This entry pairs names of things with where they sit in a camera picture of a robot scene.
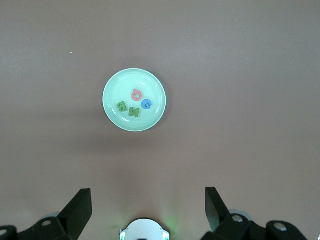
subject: plate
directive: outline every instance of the plate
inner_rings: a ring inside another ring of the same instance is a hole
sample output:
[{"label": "plate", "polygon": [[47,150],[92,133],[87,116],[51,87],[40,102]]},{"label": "plate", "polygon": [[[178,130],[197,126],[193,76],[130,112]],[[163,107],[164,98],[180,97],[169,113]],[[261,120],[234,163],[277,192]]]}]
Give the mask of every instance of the plate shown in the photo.
[{"label": "plate", "polygon": [[150,72],[129,68],[107,82],[102,96],[108,118],[119,128],[141,132],[152,128],[166,109],[166,92]]}]

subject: green letter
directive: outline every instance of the green letter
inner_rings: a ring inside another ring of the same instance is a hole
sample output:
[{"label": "green letter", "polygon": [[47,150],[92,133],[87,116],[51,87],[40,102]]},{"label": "green letter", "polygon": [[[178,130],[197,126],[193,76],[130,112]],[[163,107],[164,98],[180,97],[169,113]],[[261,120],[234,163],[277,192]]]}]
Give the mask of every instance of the green letter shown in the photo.
[{"label": "green letter", "polygon": [[132,117],[134,115],[135,118],[139,117],[139,111],[140,109],[137,108],[136,110],[134,110],[133,107],[130,107],[130,110],[129,110],[129,116]]},{"label": "green letter", "polygon": [[120,112],[125,112],[127,111],[127,107],[124,101],[119,102],[117,105],[117,108],[120,110]]}]

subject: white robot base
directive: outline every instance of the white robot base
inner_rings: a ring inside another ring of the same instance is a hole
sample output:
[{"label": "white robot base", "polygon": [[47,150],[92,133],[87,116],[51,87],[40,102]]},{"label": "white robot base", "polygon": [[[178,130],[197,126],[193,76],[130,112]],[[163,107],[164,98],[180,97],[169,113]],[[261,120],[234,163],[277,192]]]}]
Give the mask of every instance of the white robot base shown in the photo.
[{"label": "white robot base", "polygon": [[126,230],[120,230],[120,240],[169,240],[169,238],[169,232],[148,218],[135,220]]}]

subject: gray tabletop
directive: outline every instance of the gray tabletop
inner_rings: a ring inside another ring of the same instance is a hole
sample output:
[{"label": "gray tabletop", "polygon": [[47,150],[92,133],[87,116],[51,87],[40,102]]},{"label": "gray tabletop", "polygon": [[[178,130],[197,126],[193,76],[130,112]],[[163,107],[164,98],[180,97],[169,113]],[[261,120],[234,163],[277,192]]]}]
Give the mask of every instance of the gray tabletop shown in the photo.
[{"label": "gray tabletop", "polygon": [[[81,240],[139,217],[173,240],[210,230],[205,187],[259,225],[320,234],[320,2],[0,2],[0,226],[19,231],[91,188]],[[108,80],[154,74],[142,132],[105,114]]]}]

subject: table surface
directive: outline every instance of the table surface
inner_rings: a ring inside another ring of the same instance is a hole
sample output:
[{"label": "table surface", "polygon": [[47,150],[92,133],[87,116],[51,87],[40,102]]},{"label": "table surface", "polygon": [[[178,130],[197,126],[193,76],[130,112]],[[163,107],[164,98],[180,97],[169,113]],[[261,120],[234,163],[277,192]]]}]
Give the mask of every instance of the table surface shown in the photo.
[{"label": "table surface", "polygon": [[[0,2],[0,226],[23,231],[91,188],[81,240],[135,218],[210,230],[205,187],[259,225],[320,234],[320,1]],[[142,132],[105,114],[127,68],[166,92]]]}]

